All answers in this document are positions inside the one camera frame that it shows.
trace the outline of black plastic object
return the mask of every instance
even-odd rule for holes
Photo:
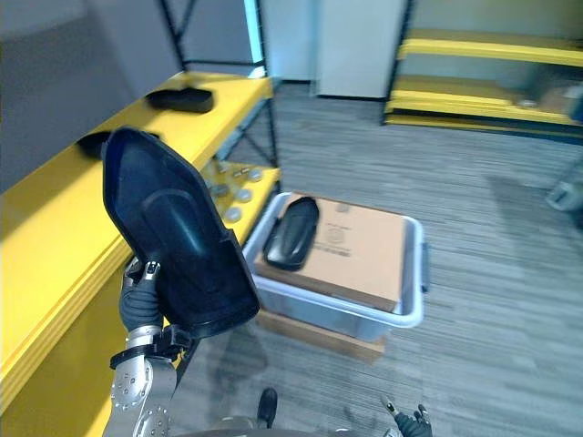
[[[261,394],[259,407],[257,408],[257,422],[265,423],[265,427],[270,429],[277,413],[277,392],[272,387],[268,387]]]
[[[104,154],[107,213],[138,259],[160,263],[160,312],[200,339],[259,310],[232,230],[225,229],[199,172],[161,141],[118,129]]]
[[[146,100],[156,109],[174,109],[198,114],[209,112],[214,104],[212,92],[191,87],[154,91],[146,96]]]
[[[319,218],[320,210],[313,198],[298,198],[292,202],[265,243],[265,262],[279,269],[301,269],[316,237]]]
[[[160,138],[160,135],[153,132],[148,132],[150,135]],[[110,130],[102,130],[100,132],[94,132],[93,134],[85,135],[77,141],[79,147],[85,155],[90,158],[101,159],[101,151],[103,145],[111,135]]]

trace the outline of gray carpet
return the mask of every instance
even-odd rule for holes
[[[276,110],[285,189],[422,221],[433,247],[425,319],[394,330],[374,365],[254,322],[205,340],[176,394],[173,433],[253,415],[273,386],[281,428],[380,437],[394,426],[384,391],[406,412],[421,401],[435,436],[583,435],[583,233],[544,201],[583,149],[379,127],[377,103],[309,98],[306,86],[282,86]]]

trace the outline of clear plastic bin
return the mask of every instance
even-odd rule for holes
[[[364,341],[378,340],[392,327],[412,328],[421,323],[428,266],[423,227],[414,218],[404,217],[403,286],[393,312],[257,276],[253,260],[263,248],[290,194],[281,193],[271,201],[243,250],[263,308]]]

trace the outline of cardboard box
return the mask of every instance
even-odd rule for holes
[[[359,360],[372,363],[384,356],[384,337],[369,343],[265,310],[255,320],[267,330]]]
[[[299,198],[290,196],[288,204]],[[307,290],[392,311],[401,297],[404,220],[379,209],[315,198],[316,238],[302,269],[277,269],[255,259],[257,273]]]
[[[565,114],[579,120],[577,108],[583,99],[583,73],[572,66],[542,65],[527,87],[528,100],[541,111]]]

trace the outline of bin handle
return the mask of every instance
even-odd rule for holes
[[[424,242],[421,253],[421,291],[429,292],[429,243]]]

